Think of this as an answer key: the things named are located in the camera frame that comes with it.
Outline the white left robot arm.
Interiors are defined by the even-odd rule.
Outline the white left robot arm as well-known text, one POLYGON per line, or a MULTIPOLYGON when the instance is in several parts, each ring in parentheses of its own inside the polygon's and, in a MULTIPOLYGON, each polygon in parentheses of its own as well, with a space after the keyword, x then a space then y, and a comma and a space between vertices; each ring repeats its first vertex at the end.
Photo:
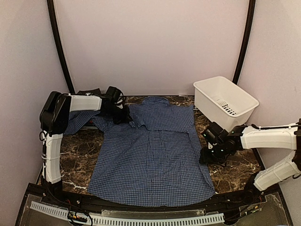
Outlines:
POLYGON ((43 173, 47 183, 61 181, 60 147, 69 123, 69 114, 92 111, 112 118, 115 124, 129 123, 130 110, 124 104, 122 92, 109 87, 105 94, 70 94, 52 91, 40 113, 40 140, 43 142, 43 173))

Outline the blue checked long sleeve shirt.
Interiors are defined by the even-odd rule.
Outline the blue checked long sleeve shirt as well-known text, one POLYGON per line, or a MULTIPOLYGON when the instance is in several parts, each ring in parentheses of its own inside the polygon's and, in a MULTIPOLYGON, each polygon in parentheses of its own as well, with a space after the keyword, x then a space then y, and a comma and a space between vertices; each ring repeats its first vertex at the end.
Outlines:
POLYGON ((211 198, 215 189, 208 167, 199 163, 194 107, 147 97, 129 110, 132 120, 119 125, 99 111, 70 113, 67 135, 88 121, 104 135, 88 192, 141 207, 187 206, 211 198))

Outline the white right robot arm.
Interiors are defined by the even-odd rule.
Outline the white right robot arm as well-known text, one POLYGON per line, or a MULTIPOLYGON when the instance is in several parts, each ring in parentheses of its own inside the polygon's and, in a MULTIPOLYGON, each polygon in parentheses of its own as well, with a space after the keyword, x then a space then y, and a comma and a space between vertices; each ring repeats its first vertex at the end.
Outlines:
POLYGON ((262 127, 237 125, 226 130, 212 122, 202 133, 207 142, 200 163, 223 164, 238 151, 261 149, 287 151, 287 156, 270 167, 251 175, 240 193, 240 200, 250 204, 271 186, 301 174, 301 122, 262 127))

